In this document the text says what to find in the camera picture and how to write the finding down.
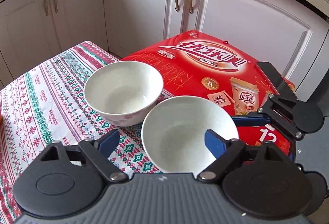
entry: bowl with pink floral pattern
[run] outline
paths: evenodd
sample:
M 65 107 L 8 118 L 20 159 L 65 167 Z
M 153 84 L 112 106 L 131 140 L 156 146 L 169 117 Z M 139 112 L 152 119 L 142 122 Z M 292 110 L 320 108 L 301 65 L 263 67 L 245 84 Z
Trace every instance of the bowl with pink floral pattern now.
M 144 120 L 163 89 L 163 78 L 152 66 L 137 61 L 108 64 L 93 73 L 83 90 L 87 103 L 116 126 Z

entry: patterned tablecloth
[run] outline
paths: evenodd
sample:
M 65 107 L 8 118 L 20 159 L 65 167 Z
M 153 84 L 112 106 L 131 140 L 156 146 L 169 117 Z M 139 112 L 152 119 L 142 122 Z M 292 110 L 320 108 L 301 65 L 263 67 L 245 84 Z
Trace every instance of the patterned tablecloth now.
M 83 87 L 94 71 L 117 61 L 85 41 L 0 92 L 0 223 L 12 223 L 21 214 L 12 186 L 46 145 L 52 140 L 74 145 L 85 138 L 97 139 L 114 128 L 86 103 Z M 159 100 L 169 96 L 163 91 Z M 134 172 L 160 173 L 143 150 L 141 124 L 119 131 L 119 146 L 109 160 L 129 176 Z

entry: blue gripper pad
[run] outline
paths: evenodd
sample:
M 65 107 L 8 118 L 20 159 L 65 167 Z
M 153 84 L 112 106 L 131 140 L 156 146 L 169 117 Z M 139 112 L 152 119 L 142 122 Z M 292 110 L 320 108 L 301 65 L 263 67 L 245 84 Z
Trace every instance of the blue gripper pad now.
M 103 138 L 100 138 L 98 140 L 98 151 L 106 158 L 108 158 L 111 153 L 117 148 L 120 139 L 120 134 L 117 129 L 111 130 L 109 133 L 111 134 L 106 134 Z
M 213 156 L 217 159 L 223 153 L 225 153 L 227 147 L 227 140 L 220 137 L 216 132 L 211 129 L 208 129 L 205 133 L 205 145 L 208 150 L 213 154 Z

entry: cabinet door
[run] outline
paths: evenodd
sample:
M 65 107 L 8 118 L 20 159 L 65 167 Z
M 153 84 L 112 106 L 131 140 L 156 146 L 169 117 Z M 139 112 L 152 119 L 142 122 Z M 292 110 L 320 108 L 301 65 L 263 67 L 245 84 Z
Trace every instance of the cabinet door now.
M 228 40 L 259 61 L 271 62 L 296 87 L 312 66 L 329 24 L 295 0 L 193 0 L 184 31 Z
M 49 0 L 5 0 L 0 19 L 0 51 L 14 79 L 60 52 Z
M 3 86 L 6 87 L 13 80 L 14 79 L 3 59 L 3 56 L 0 54 L 0 81 L 3 84 Z
M 92 41 L 108 51 L 103 0 L 51 0 L 60 47 Z
M 104 0 L 109 51 L 120 57 L 179 34 L 184 0 Z

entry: bowl rim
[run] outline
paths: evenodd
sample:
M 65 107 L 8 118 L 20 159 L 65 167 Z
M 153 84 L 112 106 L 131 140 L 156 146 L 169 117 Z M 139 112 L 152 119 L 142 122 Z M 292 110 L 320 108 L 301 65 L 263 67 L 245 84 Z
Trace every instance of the bowl rim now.
M 163 103 L 163 102 L 165 102 L 165 101 L 168 101 L 168 100 L 174 99 L 174 98 L 182 98 L 182 97 L 198 98 L 198 99 L 206 100 L 206 101 L 209 101 L 209 102 L 212 103 L 212 101 L 210 101 L 210 100 L 208 100 L 208 99 L 206 99 L 206 98 L 199 97 L 199 96 L 193 96 L 193 95 L 178 95 L 178 96 L 173 96 L 173 97 L 167 98 L 167 99 L 161 101 L 160 103 L 158 103 L 155 107 L 153 107 L 153 108 L 151 109 L 151 111 L 148 112 L 148 114 L 146 115 L 146 117 L 145 117 L 144 120 L 143 120 L 142 128 L 141 128 L 141 130 L 140 130 L 140 133 L 141 133 L 140 138 L 141 138 L 141 141 L 142 141 L 143 149 L 144 149 L 144 151 L 145 151 L 147 157 L 148 157 L 149 160 L 153 163 L 153 165 L 155 165 L 159 170 L 161 170 L 161 171 L 164 172 L 164 173 L 171 173 L 171 172 L 169 172 L 168 170 L 165 170 L 165 169 L 162 169 L 162 168 L 158 167 L 158 165 L 152 160 L 152 158 L 150 157 L 150 155 L 149 155 L 149 153 L 147 152 L 146 148 L 144 147 L 144 136 L 143 136 L 143 135 L 144 135 L 145 120 L 146 120 L 147 117 L 152 113 L 152 111 L 154 111 L 154 110 L 156 109 L 156 107 L 157 107 L 159 104 L 161 104 L 161 103 Z
M 135 111 L 132 111 L 132 112 L 128 112 L 128 113 L 121 113 L 121 114 L 106 113 L 106 112 L 100 111 L 100 110 L 94 108 L 93 106 L 91 106 L 90 103 L 87 101 L 86 94 L 85 94 L 86 85 L 87 85 L 88 81 L 90 80 L 90 78 L 91 78 L 95 73 L 97 73 L 97 72 L 100 71 L 101 69 L 107 67 L 108 65 L 114 65 L 114 64 L 124 63 L 124 62 L 129 62 L 129 63 L 140 63 L 140 64 L 143 64 L 143 65 L 149 66 L 149 67 L 151 67 L 151 69 L 154 69 L 154 70 L 159 74 L 160 78 L 162 78 L 162 87 L 161 87 L 161 91 L 160 91 L 159 95 L 157 96 L 157 98 L 154 99 L 152 102 L 148 103 L 146 106 L 142 107 L 141 109 L 138 109 L 138 110 L 135 110 Z M 99 112 L 99 113 L 101 113 L 101 114 L 105 114 L 105 115 L 108 115 L 108 116 L 126 116 L 126 115 L 131 115 L 131 114 L 137 113 L 137 112 L 139 112 L 139 111 L 142 111 L 142 110 L 148 108 L 149 106 L 151 106 L 154 102 L 156 102 L 156 100 L 160 97 L 160 95 L 161 95 L 161 93 L 162 93 L 162 91 L 163 91 L 163 86 L 164 86 L 163 77 L 162 77 L 161 73 L 160 73 L 155 67 L 153 67 L 153 66 L 151 66 L 151 65 L 149 65 L 149 64 L 146 64 L 146 63 L 140 62 L 140 61 L 125 60 L 125 61 L 119 61 L 119 62 L 113 62 L 113 63 L 107 64 L 107 65 L 101 67 L 100 69 L 97 69 L 94 73 L 92 73 L 92 74 L 90 75 L 90 77 L 87 79 L 87 81 L 86 81 L 86 83 L 85 83 L 85 85 L 84 85 L 84 87 L 83 87 L 83 97 L 84 97 L 84 99 L 86 100 L 87 104 L 88 104 L 93 110 L 95 110 L 95 111 L 97 111 L 97 112 Z

